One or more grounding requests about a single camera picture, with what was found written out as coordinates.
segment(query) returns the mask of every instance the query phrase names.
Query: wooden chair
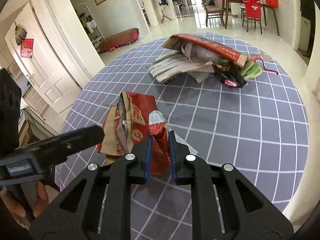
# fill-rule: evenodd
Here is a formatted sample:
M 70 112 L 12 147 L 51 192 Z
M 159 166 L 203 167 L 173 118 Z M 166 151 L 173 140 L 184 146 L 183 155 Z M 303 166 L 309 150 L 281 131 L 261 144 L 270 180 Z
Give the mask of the wooden chair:
M 242 17 L 242 27 L 246 18 L 247 21 L 247 32 L 249 32 L 249 21 L 254 21 L 254 28 L 257 28 L 257 22 L 260 24 L 260 31 L 262 34 L 262 23 L 261 23 L 261 7 L 263 3 L 261 0 L 243 0 L 245 5 L 245 11 Z
M 213 5 L 208 5 L 205 0 L 202 0 L 202 5 L 206 12 L 205 25 L 208 27 L 208 19 L 220 18 L 224 26 L 224 21 L 222 17 L 223 9 L 222 6 L 215 7 Z

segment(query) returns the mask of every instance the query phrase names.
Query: finger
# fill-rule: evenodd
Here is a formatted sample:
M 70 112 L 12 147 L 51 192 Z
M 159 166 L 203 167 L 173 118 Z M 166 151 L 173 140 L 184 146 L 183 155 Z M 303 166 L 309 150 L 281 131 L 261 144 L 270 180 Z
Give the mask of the finger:
M 46 192 L 45 187 L 42 184 L 42 182 L 38 181 L 36 188 L 37 188 L 37 194 L 38 194 L 39 198 L 41 198 L 43 200 L 47 200 L 49 198 L 48 193 Z
M 38 198 L 38 201 L 33 206 L 33 215 L 37 218 L 44 211 L 44 209 L 49 205 L 49 198 L 46 200 Z
M 1 191 L 0 196 L 7 207 L 7 209 L 10 211 L 10 213 L 13 215 L 17 215 L 19 217 L 25 217 L 26 211 L 7 191 Z

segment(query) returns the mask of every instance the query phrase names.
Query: slippers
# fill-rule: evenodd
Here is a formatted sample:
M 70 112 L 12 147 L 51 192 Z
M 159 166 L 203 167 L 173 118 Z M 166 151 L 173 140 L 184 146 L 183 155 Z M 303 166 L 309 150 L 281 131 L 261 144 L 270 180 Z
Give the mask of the slippers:
M 115 50 L 116 50 L 116 48 L 113 47 L 113 48 L 108 49 L 108 52 L 110 53 L 110 52 L 113 52 L 113 51 L 115 51 Z

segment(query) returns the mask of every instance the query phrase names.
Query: round mat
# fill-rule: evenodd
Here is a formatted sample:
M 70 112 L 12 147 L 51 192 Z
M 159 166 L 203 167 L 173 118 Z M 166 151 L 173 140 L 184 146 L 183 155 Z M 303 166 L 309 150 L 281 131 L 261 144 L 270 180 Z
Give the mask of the round mat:
M 263 51 L 225 36 L 198 33 L 253 56 Z M 102 69 L 83 89 L 63 132 L 102 125 L 121 91 L 153 95 L 172 129 L 210 164 L 231 163 L 279 210 L 283 211 L 300 182 L 308 153 L 308 120 L 290 77 L 273 61 L 242 89 L 228 88 L 209 76 L 198 84 L 181 74 L 167 85 L 147 73 L 146 65 L 169 50 L 160 39 L 131 49 Z M 96 147 L 72 155 L 56 167 L 64 189 L 89 163 L 104 163 Z M 170 174 L 132 186 L 132 239 L 191 239 L 191 191 L 176 186 Z

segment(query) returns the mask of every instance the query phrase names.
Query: candy wrapper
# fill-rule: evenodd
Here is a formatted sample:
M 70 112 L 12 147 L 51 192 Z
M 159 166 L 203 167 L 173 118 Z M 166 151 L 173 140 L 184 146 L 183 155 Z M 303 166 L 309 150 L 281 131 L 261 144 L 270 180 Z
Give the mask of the candy wrapper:
M 152 111 L 149 114 L 149 133 L 156 138 L 158 145 L 160 146 L 162 152 L 170 163 L 170 152 L 169 152 L 169 132 L 172 131 L 167 120 L 164 118 L 163 114 L 159 111 Z M 190 151 L 190 154 L 197 155 L 197 151 L 188 144 L 184 139 L 179 135 L 174 133 L 176 141 L 178 143 L 187 145 Z
M 232 62 L 221 62 L 213 66 L 213 69 L 214 76 L 228 87 L 242 88 L 247 83 Z

